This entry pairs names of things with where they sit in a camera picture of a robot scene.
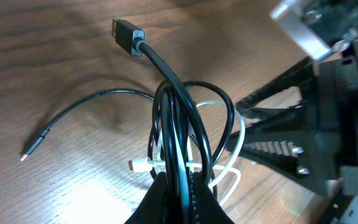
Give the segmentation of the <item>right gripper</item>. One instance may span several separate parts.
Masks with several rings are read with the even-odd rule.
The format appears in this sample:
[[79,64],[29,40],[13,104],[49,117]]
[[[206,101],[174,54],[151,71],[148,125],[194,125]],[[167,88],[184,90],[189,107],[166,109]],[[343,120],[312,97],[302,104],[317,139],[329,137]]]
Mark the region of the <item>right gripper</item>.
[[[304,107],[258,108],[261,101],[297,86],[300,105],[317,105],[317,124]],[[309,57],[236,103],[250,119],[239,156],[262,164],[323,197],[338,181],[346,195],[358,195],[358,40],[341,58],[318,64]]]

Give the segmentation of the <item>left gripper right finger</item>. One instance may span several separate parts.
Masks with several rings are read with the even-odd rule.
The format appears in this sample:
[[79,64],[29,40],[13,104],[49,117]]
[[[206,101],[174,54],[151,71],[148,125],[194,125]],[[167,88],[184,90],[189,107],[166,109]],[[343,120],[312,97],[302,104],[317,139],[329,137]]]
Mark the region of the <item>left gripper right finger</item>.
[[191,174],[191,223],[234,224],[199,172]]

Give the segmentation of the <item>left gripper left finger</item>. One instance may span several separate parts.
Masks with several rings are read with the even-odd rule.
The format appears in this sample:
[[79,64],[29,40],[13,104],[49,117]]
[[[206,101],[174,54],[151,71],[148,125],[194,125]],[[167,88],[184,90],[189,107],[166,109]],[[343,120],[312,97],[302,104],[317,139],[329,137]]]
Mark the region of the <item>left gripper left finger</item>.
[[167,181],[166,173],[160,172],[145,194],[135,212],[125,224],[161,224],[166,223]]

